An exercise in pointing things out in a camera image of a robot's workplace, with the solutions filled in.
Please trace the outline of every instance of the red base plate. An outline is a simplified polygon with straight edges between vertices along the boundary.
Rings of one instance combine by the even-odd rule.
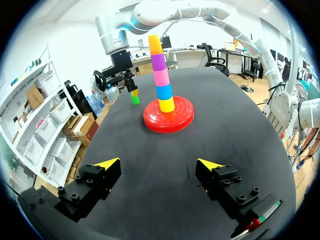
[[[158,99],[146,106],[143,112],[145,125],[157,133],[173,133],[187,127],[194,119],[194,106],[181,96],[173,96],[174,111],[162,112]]]

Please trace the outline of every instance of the shelving unit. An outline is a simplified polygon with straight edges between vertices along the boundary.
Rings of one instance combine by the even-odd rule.
[[[64,127],[64,125],[67,123],[68,119],[72,116],[73,114],[73,110],[71,110],[69,116],[67,117],[67,119],[63,122],[63,123],[60,123],[60,125],[56,128],[56,131],[54,132],[53,136],[51,137],[50,141],[44,146],[43,148],[43,152],[41,154],[41,157],[39,159],[39,162],[37,163],[36,165],[36,170],[38,172],[41,171],[41,167],[42,165],[44,164],[45,162],[45,159],[52,147],[52,145],[54,144],[56,138],[58,137],[59,133],[61,132],[62,128]]]
[[[31,114],[31,116],[28,117],[27,121],[24,123],[22,129],[19,131],[18,136],[15,138],[14,143],[13,143],[13,147],[16,148],[20,142],[21,137],[23,136],[23,134],[25,133],[26,129],[28,128],[29,124],[31,123],[31,121],[38,115],[38,113],[43,109],[43,107],[48,104],[51,99],[59,92],[61,91],[63,88],[61,86],[59,86],[56,90],[54,90],[48,97],[46,97],[44,99],[44,102],[36,109],[34,110],[34,112]]]
[[[55,188],[65,185],[66,179],[68,177],[69,170],[70,170],[71,165],[72,165],[72,163],[74,161],[74,158],[76,157],[76,154],[77,154],[77,152],[78,152],[78,150],[79,150],[79,148],[81,146],[81,142],[80,141],[73,141],[73,142],[70,143],[70,146],[73,149],[73,153],[72,153],[72,156],[71,156],[69,162],[64,166],[64,171],[63,171],[63,175],[61,177],[60,182],[56,182],[56,181],[54,181],[52,179],[47,178],[47,176],[44,175],[43,173],[40,173],[40,175],[38,175],[41,179],[43,179],[47,183],[51,184]]]
[[[54,187],[64,186],[70,167],[73,163],[73,160],[78,152],[79,147],[81,146],[80,141],[69,141],[69,145],[73,149],[72,156],[67,164],[64,165],[62,178],[59,182],[55,182],[47,175],[41,172],[41,168],[45,162],[46,157],[48,156],[50,149],[53,147],[56,139],[58,136],[61,136],[61,131],[68,119],[74,114],[77,113],[81,115],[78,107],[76,106],[75,102],[73,101],[72,97],[70,96],[66,86],[64,85],[64,81],[59,79],[59,76],[55,70],[54,63],[50,58],[50,52],[48,46],[45,48],[43,53],[47,51],[48,53],[48,60],[42,60],[42,63],[38,66],[32,68],[32,70],[26,72],[25,76],[20,78],[12,87],[11,89],[5,94],[3,101],[0,103],[0,133],[2,134],[4,140],[14,152],[14,154],[21,160],[21,162],[26,165],[32,172],[38,175],[47,183],[53,185]],[[59,87],[55,89],[51,94],[49,94],[45,99],[44,102],[36,108],[28,117],[26,122],[24,123],[22,129],[20,129],[19,133],[16,135],[13,141],[13,135],[16,131],[15,125],[13,123],[12,115],[17,115],[18,117],[23,113],[21,109],[24,107],[23,103],[27,101],[26,91],[28,88],[34,84],[36,79],[39,76],[43,76],[47,74],[49,76],[56,75],[56,81],[59,81]],[[53,103],[55,100],[59,100],[59,96],[57,96],[58,92],[63,91],[66,95],[68,101],[72,105],[72,110],[70,111],[67,119],[59,124],[56,124],[56,131],[54,132],[53,136],[49,140],[49,142],[42,144],[43,152],[40,156],[39,161],[36,165],[33,165],[31,161],[29,161],[26,157],[23,156],[21,149],[21,145],[24,145],[24,142],[28,139],[31,139],[32,135],[34,134],[34,124],[38,119],[41,117],[45,117],[45,115],[49,114],[50,111],[50,104]]]

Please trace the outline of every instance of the screw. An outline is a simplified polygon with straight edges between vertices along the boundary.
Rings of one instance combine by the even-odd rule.
[[[33,209],[36,208],[36,205],[35,205],[34,203],[30,203],[29,208],[30,208],[31,210],[33,210]]]
[[[64,194],[66,191],[65,191],[65,188],[63,186],[58,186],[58,193],[59,194]]]
[[[86,183],[89,185],[89,186],[91,186],[92,184],[93,184],[93,180],[90,178],[90,179],[87,179],[86,180]]]
[[[72,200],[74,203],[76,203],[76,202],[78,202],[78,201],[80,200],[80,197],[78,196],[78,194],[72,193],[72,195],[71,195],[71,200]]]
[[[76,181],[77,183],[80,182],[80,180],[81,180],[81,176],[78,175],[78,176],[75,177],[75,181]]]
[[[230,185],[230,181],[229,181],[229,180],[224,180],[224,181],[223,181],[223,185],[224,185],[225,187],[229,186],[229,185]]]
[[[236,200],[238,201],[238,203],[243,204],[246,200],[246,196],[241,194],[238,196],[238,198]]]
[[[236,177],[235,177],[235,181],[236,181],[237,183],[240,183],[240,182],[242,181],[242,177],[241,177],[241,176],[236,176]]]
[[[259,194],[260,189],[258,187],[255,187],[254,189],[252,189],[251,194],[252,195],[258,195]]]

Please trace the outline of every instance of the office chair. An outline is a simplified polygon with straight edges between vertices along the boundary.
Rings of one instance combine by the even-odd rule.
[[[171,54],[171,50],[168,49],[165,53],[165,58],[166,58],[166,62],[165,62],[165,66],[166,68],[169,69],[173,69],[178,65],[177,61],[173,61],[172,60],[172,54]]]
[[[207,55],[207,58],[208,58],[208,62],[206,63],[206,67],[215,67],[216,69],[218,69],[220,72],[222,72],[224,75],[226,75],[227,77],[229,77],[229,69],[224,65],[226,60],[224,60],[223,58],[220,58],[220,57],[212,57],[211,55],[211,51],[209,49],[209,46],[206,44],[206,43],[202,43],[204,49],[205,49],[205,52],[206,52],[206,55]]]
[[[254,62],[252,64],[252,68],[254,69],[254,71],[249,71],[249,70],[244,70],[243,72],[248,75],[248,82],[246,85],[241,85],[240,88],[248,93],[253,93],[254,90],[249,87],[249,82],[250,82],[250,77],[255,80],[255,78],[257,77],[257,71],[260,70],[260,64]]]

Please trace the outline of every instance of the black tabletop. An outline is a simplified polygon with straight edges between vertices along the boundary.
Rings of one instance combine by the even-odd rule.
[[[238,225],[195,177],[196,160],[230,163],[243,181],[283,205],[263,228],[279,231],[296,209],[296,188],[280,138],[255,103],[214,67],[169,70],[174,95],[194,106],[185,129],[149,130],[143,111],[157,98],[153,74],[136,77],[139,105],[123,91],[86,152],[85,163],[120,158],[122,175],[79,224],[119,239],[229,239]]]

